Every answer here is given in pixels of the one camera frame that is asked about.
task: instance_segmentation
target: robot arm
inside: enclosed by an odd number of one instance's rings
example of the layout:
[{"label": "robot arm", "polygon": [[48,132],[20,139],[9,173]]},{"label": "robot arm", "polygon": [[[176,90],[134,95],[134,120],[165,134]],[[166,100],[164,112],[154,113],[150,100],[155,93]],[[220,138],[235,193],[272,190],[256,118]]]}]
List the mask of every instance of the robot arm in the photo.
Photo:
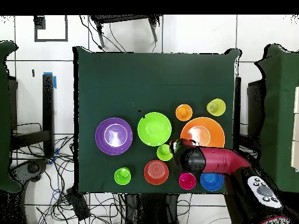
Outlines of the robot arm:
[{"label": "robot arm", "polygon": [[248,224],[289,224],[283,204],[251,164],[229,149],[195,146],[192,140],[171,141],[173,161],[182,172],[222,173],[230,177],[227,192],[235,195]]}]

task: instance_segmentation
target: orange cup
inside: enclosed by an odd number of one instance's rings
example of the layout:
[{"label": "orange cup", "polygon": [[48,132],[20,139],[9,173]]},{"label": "orange cup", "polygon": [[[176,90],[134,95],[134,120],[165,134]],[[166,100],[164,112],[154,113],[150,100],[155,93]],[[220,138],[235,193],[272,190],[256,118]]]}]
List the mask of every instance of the orange cup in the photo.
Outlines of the orange cup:
[{"label": "orange cup", "polygon": [[175,116],[178,120],[187,121],[192,117],[192,108],[187,104],[179,105],[175,110]]}]

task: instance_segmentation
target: purple bowl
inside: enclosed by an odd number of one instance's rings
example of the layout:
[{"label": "purple bowl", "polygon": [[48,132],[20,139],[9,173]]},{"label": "purple bowl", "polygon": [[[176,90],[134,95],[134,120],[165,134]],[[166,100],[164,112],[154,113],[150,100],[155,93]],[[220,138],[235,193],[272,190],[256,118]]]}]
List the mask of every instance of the purple bowl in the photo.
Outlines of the purple bowl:
[{"label": "purple bowl", "polygon": [[96,129],[96,144],[107,155],[120,155],[132,144],[133,133],[121,118],[107,118]]}]

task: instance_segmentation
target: robot control buttons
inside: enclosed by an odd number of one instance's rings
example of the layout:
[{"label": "robot control buttons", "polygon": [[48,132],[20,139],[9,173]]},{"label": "robot control buttons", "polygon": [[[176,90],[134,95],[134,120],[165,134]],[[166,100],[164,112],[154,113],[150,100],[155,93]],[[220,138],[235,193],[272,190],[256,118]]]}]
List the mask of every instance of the robot control buttons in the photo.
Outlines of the robot control buttons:
[{"label": "robot control buttons", "polygon": [[247,179],[247,185],[261,205],[271,208],[281,208],[280,201],[267,184],[258,176],[251,176]]},{"label": "robot control buttons", "polygon": [[269,202],[269,201],[270,201],[270,198],[268,198],[268,197],[263,197],[263,200],[264,200],[265,202]]},{"label": "robot control buttons", "polygon": [[271,197],[273,195],[273,191],[269,187],[266,187],[265,185],[260,185],[257,189],[257,192],[260,195],[268,196],[268,197]]}]

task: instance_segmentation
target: lime green cup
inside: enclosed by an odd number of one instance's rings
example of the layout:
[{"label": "lime green cup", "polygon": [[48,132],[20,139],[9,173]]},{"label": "lime green cup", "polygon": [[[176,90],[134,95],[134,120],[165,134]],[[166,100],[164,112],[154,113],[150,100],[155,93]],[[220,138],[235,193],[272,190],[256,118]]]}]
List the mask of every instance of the lime green cup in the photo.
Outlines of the lime green cup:
[{"label": "lime green cup", "polygon": [[220,116],[224,114],[225,109],[225,102],[221,99],[214,99],[207,105],[207,111],[213,116]]},{"label": "lime green cup", "polygon": [[128,184],[131,180],[131,172],[127,167],[122,167],[117,169],[114,174],[114,180],[117,184],[124,186]]},{"label": "lime green cup", "polygon": [[163,144],[157,149],[157,157],[164,162],[169,161],[172,158],[171,151],[169,150],[169,145]]},{"label": "lime green cup", "polygon": [[137,132],[146,145],[159,146],[171,136],[171,122],[162,113],[148,113],[140,119]]}]

